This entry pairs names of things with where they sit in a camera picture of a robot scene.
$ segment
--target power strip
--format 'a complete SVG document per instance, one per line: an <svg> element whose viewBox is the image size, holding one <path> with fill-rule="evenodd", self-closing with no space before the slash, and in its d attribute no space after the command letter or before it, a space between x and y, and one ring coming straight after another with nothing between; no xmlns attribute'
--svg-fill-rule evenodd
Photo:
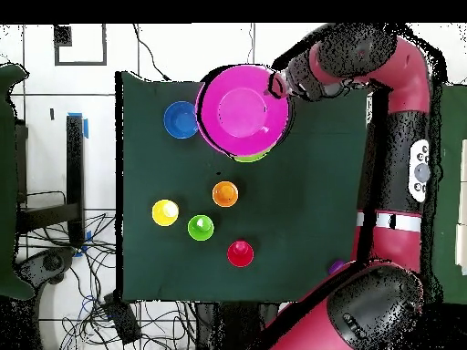
<svg viewBox="0 0 467 350"><path fill-rule="evenodd" d="M114 293L104 296L102 308L110 321L115 324L117 335L124 345L139 340L141 328L129 304L122 302Z"/></svg>

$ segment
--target pink bowl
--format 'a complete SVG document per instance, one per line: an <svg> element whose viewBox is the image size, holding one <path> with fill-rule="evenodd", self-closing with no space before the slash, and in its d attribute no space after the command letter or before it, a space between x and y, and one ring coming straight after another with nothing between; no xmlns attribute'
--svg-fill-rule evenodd
<svg viewBox="0 0 467 350"><path fill-rule="evenodd" d="M282 137L288 121L288 101L267 90L272 71L264 66L229 67L206 83L196 100L204 139L233 156L261 153Z"/></svg>

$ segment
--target orange cup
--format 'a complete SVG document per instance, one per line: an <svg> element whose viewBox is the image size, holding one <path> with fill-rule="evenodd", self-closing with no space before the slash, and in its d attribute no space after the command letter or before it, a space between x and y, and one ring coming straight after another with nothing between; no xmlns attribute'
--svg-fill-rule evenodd
<svg viewBox="0 0 467 350"><path fill-rule="evenodd" d="M230 181L221 181L213 188L213 200L220 207L232 207L238 200L238 189Z"/></svg>

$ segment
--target red robot arm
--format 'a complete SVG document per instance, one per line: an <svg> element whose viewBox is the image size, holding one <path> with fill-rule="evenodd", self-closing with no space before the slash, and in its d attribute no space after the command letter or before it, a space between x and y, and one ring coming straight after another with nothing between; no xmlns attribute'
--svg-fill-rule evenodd
<svg viewBox="0 0 467 350"><path fill-rule="evenodd" d="M414 326L422 304L416 273L430 177L428 68L417 47L381 26L337 24L317 34L271 77L269 91L315 102L326 86L348 79L384 90L383 98L375 92L368 125L354 249L348 264L279 314L253 349L387 349Z"/></svg>

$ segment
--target table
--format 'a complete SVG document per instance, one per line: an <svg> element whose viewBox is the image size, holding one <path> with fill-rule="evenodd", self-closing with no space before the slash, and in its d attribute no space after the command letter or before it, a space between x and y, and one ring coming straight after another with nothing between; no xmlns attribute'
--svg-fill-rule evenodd
<svg viewBox="0 0 467 350"><path fill-rule="evenodd" d="M194 103L201 83L145 82L129 73L122 73L122 82L124 300L296 301L326 278L335 259L347 259L366 139L364 90L316 104L296 100L291 134L248 164L216 152L201 135L174 139L163 127L164 110L177 100ZM445 302L461 304L467 304L467 277L454 265L454 241L467 138L467 118L460 118L465 89L446 87L441 101L444 178L431 256ZM213 203L220 180L239 188L232 208ZM170 227L151 218L161 199L180 207ZM196 214L214 220L207 242L188 235L187 222ZM237 238L255 252L243 269L226 258Z"/></svg>

